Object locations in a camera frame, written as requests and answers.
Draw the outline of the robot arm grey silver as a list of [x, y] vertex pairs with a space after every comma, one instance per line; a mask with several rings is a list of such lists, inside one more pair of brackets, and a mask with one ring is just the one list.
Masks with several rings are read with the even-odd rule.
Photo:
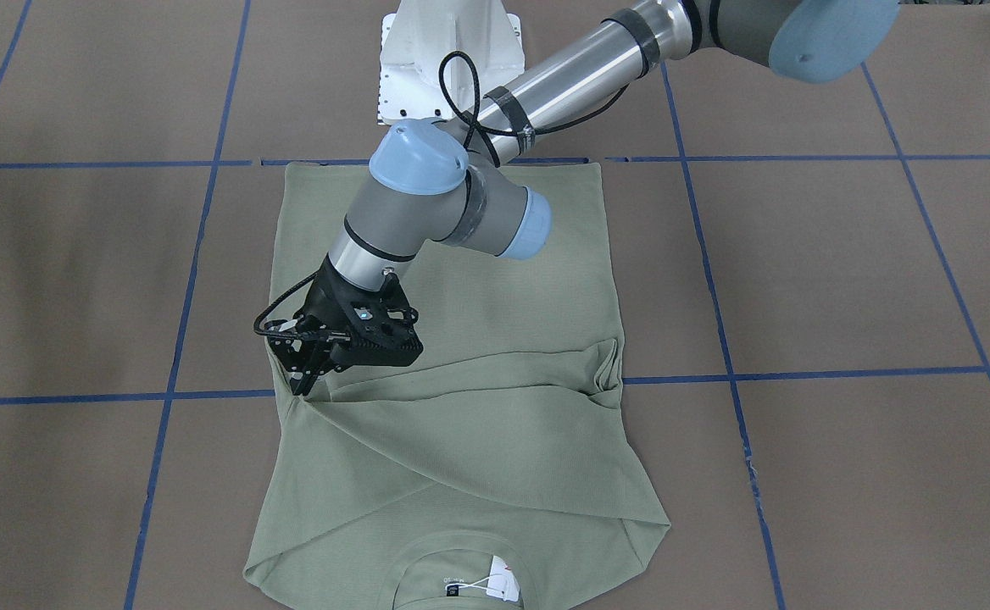
[[599, 116], [666, 59], [718, 47], [803, 82], [837, 80], [886, 38], [895, 1], [641, 1], [542, 64], [487, 91], [473, 82], [452, 119], [406, 117], [370, 174], [289, 320], [254, 323], [295, 397], [354, 366], [405, 367], [424, 350], [401, 277], [426, 241], [498, 258], [544, 247], [552, 209], [500, 166], [544, 136]]

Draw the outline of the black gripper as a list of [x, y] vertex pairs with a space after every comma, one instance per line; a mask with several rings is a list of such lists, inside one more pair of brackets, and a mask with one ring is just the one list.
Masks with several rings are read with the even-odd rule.
[[424, 351], [414, 325], [416, 309], [395, 273], [384, 274], [374, 290], [353, 286], [330, 259], [268, 306], [274, 312], [305, 290], [290, 319], [268, 321], [268, 347], [290, 374], [295, 397], [307, 397], [330, 371], [353, 366], [407, 367]]

